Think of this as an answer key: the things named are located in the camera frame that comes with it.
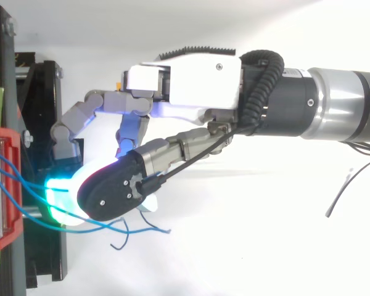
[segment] white wall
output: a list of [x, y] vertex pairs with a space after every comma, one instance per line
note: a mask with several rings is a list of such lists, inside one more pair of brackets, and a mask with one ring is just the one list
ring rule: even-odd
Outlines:
[[[186, 41], [227, 42], [239, 53], [272, 49], [287, 67], [370, 71], [370, 1], [327, 0], [267, 25], [244, 22], [167, 45]], [[32, 45], [65, 69], [64, 109], [90, 89], [115, 87], [121, 71], [158, 53]], [[83, 133], [87, 159], [115, 152], [119, 124], [118, 117], [99, 117]], [[178, 120], [152, 120], [146, 140], [189, 128]], [[116, 252], [109, 244], [121, 244], [123, 236], [69, 235], [67, 278], [29, 294], [370, 295], [370, 169], [348, 188], [332, 218], [324, 217], [348, 169], [367, 160], [333, 142], [236, 137], [221, 155], [162, 187], [160, 208], [148, 218], [171, 228], [169, 236], [134, 235]], [[137, 212], [125, 217], [131, 228], [143, 226]]]

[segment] robotic hand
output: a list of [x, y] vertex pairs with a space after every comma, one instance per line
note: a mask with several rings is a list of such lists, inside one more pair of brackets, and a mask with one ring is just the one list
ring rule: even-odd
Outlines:
[[[234, 134], [370, 141], [370, 73], [284, 68], [281, 56], [186, 47], [124, 72], [121, 91], [91, 91], [51, 129], [57, 163], [80, 162], [74, 141], [96, 112], [123, 115], [118, 161], [91, 175], [78, 204], [92, 219], [111, 220], [138, 207], [168, 178]], [[139, 146], [149, 117], [204, 125]], [[185, 162], [167, 174], [172, 163]]]

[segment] glowing light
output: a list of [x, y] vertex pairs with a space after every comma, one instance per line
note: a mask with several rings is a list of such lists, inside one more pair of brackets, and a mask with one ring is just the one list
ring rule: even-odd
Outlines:
[[[84, 183], [84, 181], [89, 176], [91, 176], [95, 171], [98, 171], [101, 168], [106, 167], [107, 165], [110, 165], [111, 163], [117, 160], [118, 159], [116, 159], [115, 157], [98, 158], [81, 167], [78, 171], [75, 172], [71, 179], [59, 179], [59, 178], [48, 179], [46, 181], [47, 187], [68, 189], [68, 192], [60, 192], [53, 191], [52, 189], [47, 189], [45, 191], [47, 201], [49, 202], [49, 204], [60, 207], [68, 212], [74, 213], [83, 218], [89, 218], [88, 215], [84, 211], [82, 211], [82, 209], [78, 205], [77, 202], [78, 190], [81, 187], [82, 183]], [[49, 212], [53, 219], [64, 225], [76, 226], [83, 222], [83, 220], [74, 218], [54, 208], [50, 208]]]

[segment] screw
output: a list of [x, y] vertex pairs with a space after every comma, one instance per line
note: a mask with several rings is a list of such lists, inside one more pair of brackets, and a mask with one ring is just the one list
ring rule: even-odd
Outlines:
[[23, 132], [23, 143], [24, 143], [25, 147], [29, 148], [30, 144], [33, 143], [33, 141], [34, 141], [34, 138], [30, 134], [30, 132], [28, 130], [24, 131]]
[[63, 69], [62, 68], [56, 68], [56, 78], [62, 79], [63, 78]]
[[9, 17], [6, 19], [4, 24], [4, 32], [10, 37], [17, 35], [17, 21], [14, 18]]

